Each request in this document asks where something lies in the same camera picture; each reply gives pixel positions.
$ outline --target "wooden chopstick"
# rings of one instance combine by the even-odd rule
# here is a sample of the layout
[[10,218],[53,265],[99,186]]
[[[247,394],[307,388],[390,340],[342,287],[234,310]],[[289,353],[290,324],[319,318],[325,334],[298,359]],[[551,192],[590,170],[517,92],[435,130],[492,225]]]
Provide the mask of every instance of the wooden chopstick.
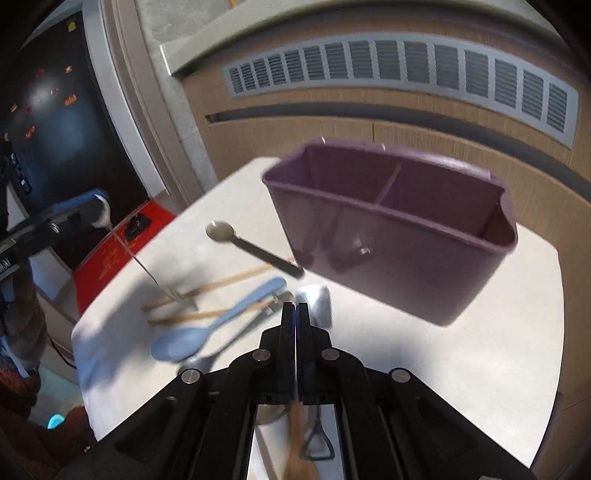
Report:
[[[262,308],[269,305],[268,301],[260,301],[258,303],[253,303],[246,307],[246,310],[261,310]],[[188,322],[190,320],[202,320],[208,319],[213,317],[219,317],[226,313],[228,309],[220,309],[220,310],[209,310],[208,312],[198,312],[198,313],[189,313],[187,315],[177,315],[176,317],[168,317],[164,319],[148,319],[148,323],[150,325],[162,325],[162,324],[169,324],[169,323],[183,323]]]
[[[287,258],[286,260],[288,262],[292,262],[292,261],[294,261],[294,258],[291,257],[291,258]],[[221,280],[212,281],[210,283],[206,283],[205,285],[201,285],[200,287],[194,288],[193,290],[189,290],[187,293],[183,294],[183,297],[185,297],[185,298],[194,297],[194,296],[199,295],[200,293],[203,293],[206,291],[216,290],[217,288],[222,288],[222,287],[225,287],[226,285],[231,285],[233,283],[237,283],[239,281],[246,280],[247,278],[255,277],[256,275],[260,275],[261,273],[267,272],[269,270],[273,270],[273,268],[275,268],[275,267],[273,267],[272,265],[269,265],[269,264],[262,265],[261,267],[251,268],[250,270],[246,270],[246,271],[238,273],[236,275],[232,275],[231,277],[226,277]],[[148,312],[149,310],[153,310],[157,307],[161,307],[162,305],[168,305],[169,303],[172,303],[173,301],[174,300],[172,300],[168,297],[160,297],[158,300],[155,300],[152,303],[142,305],[140,307],[140,309],[143,312]]]

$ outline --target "red cloth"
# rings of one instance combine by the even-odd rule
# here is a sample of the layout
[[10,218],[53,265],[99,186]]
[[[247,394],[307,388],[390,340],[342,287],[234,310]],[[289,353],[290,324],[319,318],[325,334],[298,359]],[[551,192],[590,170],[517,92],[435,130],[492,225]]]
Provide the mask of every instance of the red cloth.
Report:
[[[175,218],[168,210],[162,208],[154,200],[150,200],[115,228],[117,235],[123,241],[125,241],[124,232],[129,219],[138,213],[143,213],[152,220],[152,223],[128,244],[128,247],[134,254],[137,254],[144,245],[152,240],[162,228],[167,226]],[[131,260],[129,254],[113,235],[109,233],[74,271],[73,277],[74,284],[76,285],[78,311],[81,315],[129,260]]]
[[25,380],[11,368],[0,368],[0,430],[35,480],[53,480],[61,468],[93,446],[96,439],[84,407],[74,408],[54,430],[28,421],[40,387],[38,372]]

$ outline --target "metal screw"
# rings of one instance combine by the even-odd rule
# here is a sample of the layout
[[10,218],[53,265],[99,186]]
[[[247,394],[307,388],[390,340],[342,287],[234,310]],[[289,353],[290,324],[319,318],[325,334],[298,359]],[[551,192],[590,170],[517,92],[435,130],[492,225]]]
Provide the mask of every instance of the metal screw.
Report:
[[339,357],[339,351],[335,350],[334,348],[325,348],[322,350],[322,358],[324,360],[336,360]]
[[198,382],[200,378],[201,378],[201,374],[199,373],[199,370],[195,370],[194,368],[190,368],[189,370],[185,370],[181,374],[181,380],[188,385]]
[[392,371],[392,380],[398,383],[406,383],[410,380],[410,373],[404,368],[397,368]]
[[265,348],[259,348],[252,353],[252,357],[257,362],[264,362],[265,360],[269,360],[271,358],[271,352]]

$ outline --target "purple utensil holder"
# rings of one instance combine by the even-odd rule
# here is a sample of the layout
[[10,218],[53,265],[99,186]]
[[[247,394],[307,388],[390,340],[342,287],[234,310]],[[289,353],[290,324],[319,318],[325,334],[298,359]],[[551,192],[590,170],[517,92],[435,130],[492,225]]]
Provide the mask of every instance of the purple utensil holder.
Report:
[[504,185],[452,158],[321,139],[262,180],[302,267],[437,325],[517,244]]

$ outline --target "wooden cabinet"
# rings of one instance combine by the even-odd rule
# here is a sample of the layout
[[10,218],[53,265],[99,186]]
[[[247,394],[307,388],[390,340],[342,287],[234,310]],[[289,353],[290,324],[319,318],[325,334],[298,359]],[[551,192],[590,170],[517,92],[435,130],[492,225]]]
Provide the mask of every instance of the wooden cabinet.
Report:
[[372,141],[372,122],[330,117],[275,117],[209,125],[207,151],[223,179],[255,157],[281,157],[318,137]]
[[[442,35],[492,47],[523,59],[568,83],[579,94],[577,128],[572,148],[510,116],[468,101],[431,93],[387,89],[379,86],[343,85],[286,88],[260,95],[231,97],[225,83],[225,67],[274,48],[327,35],[406,31]],[[259,112],[263,109],[267,110],[269,115],[277,115],[272,113],[276,107],[307,105],[321,115],[330,116],[338,115],[335,111],[343,106],[363,105],[368,109],[391,108],[473,124],[549,155],[591,181],[591,161],[589,161],[591,86],[589,82],[565,52],[556,50],[555,47],[549,46],[540,39],[529,37],[524,32],[516,33],[508,29],[507,25],[496,24],[491,19],[484,21],[478,18],[477,24],[467,20],[458,22],[457,14],[430,17],[424,11],[421,13],[408,9],[402,12],[394,8],[379,12],[368,11],[364,15],[343,13],[334,18],[317,14],[308,20],[292,20],[270,30],[249,35],[244,41],[235,42],[212,53],[203,58],[196,71],[185,77],[182,83],[210,155],[212,155],[212,148],[217,145],[213,140],[208,141],[206,137],[209,134],[208,130],[213,130],[216,124],[208,123],[207,119],[214,118],[218,114],[240,112],[241,115],[249,115],[248,112],[252,111],[251,109],[259,109]],[[392,117],[379,116],[377,111],[375,116],[365,111],[363,117],[382,121],[401,121]]]

